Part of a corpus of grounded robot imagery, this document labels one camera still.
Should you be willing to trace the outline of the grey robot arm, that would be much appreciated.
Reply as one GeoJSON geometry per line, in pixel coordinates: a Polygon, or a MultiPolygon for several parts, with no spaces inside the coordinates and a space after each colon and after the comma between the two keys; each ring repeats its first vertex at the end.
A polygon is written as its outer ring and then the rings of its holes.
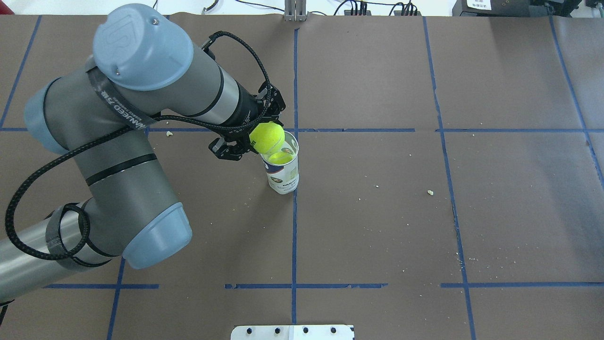
{"type": "Polygon", "coordinates": [[[250,133],[278,123],[285,102],[257,53],[229,32],[198,47],[187,32],[140,3],[110,12],[84,66],[52,80],[25,106],[28,132],[58,158],[13,194],[1,242],[1,308],[122,256],[134,269],[183,249],[192,230],[145,129],[164,120],[216,133],[209,150],[239,161],[250,133]],[[15,214],[43,174],[70,159],[92,197],[67,203],[17,232],[15,214]]]}

